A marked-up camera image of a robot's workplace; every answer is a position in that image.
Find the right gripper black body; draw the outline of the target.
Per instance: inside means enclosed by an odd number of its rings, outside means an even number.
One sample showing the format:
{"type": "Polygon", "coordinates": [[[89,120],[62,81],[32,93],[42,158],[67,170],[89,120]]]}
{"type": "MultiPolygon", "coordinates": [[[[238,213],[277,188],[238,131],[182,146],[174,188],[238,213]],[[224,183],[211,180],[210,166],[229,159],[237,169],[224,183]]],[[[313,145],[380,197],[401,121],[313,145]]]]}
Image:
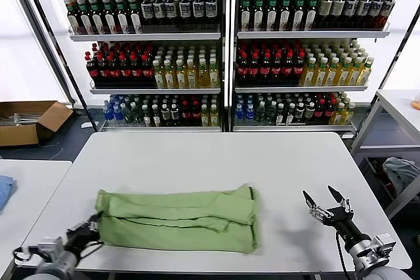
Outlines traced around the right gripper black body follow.
{"type": "Polygon", "coordinates": [[[334,228],[345,242],[345,248],[352,248],[361,241],[370,241],[371,238],[362,233],[352,221],[353,212],[346,212],[342,207],[327,210],[332,215],[323,219],[323,225],[334,228]]]}

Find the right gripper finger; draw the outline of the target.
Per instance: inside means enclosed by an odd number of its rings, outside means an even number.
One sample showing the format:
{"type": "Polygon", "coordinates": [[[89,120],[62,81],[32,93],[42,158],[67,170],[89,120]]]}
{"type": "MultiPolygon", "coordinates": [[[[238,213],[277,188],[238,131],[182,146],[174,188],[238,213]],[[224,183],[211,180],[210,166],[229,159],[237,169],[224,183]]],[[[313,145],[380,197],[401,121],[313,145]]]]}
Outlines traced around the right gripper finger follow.
{"type": "Polygon", "coordinates": [[[334,200],[337,202],[338,206],[328,209],[330,213],[333,214],[352,214],[354,211],[351,209],[350,201],[349,199],[346,199],[343,197],[343,195],[333,188],[332,186],[327,187],[330,194],[334,198],[334,200]]]}
{"type": "Polygon", "coordinates": [[[311,198],[305,190],[303,190],[303,196],[305,203],[309,207],[309,213],[311,216],[317,221],[323,223],[324,220],[328,218],[328,211],[317,205],[313,198],[311,198]]]}

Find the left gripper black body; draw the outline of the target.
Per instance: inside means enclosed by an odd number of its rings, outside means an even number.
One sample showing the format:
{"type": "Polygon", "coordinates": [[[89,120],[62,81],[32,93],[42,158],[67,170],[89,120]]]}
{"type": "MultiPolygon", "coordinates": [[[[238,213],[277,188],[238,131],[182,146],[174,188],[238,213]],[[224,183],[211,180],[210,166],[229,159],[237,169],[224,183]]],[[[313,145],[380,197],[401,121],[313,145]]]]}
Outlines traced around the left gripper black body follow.
{"type": "Polygon", "coordinates": [[[81,254],[91,243],[100,239],[97,223],[93,221],[82,222],[67,229],[66,237],[65,250],[73,254],[81,254]]]}

